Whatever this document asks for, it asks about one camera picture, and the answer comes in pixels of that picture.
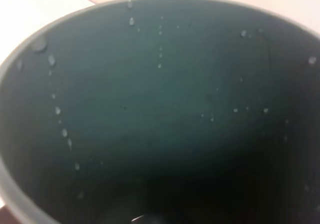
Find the teal blue plastic cup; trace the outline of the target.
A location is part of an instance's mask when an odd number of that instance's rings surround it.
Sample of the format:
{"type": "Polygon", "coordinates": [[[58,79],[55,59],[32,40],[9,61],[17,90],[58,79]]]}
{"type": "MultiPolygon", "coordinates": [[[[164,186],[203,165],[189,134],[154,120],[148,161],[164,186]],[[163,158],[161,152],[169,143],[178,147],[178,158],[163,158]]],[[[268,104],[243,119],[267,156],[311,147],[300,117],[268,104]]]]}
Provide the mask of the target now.
{"type": "Polygon", "coordinates": [[[320,36],[224,0],[118,0],[0,67],[24,224],[317,224],[320,36]]]}

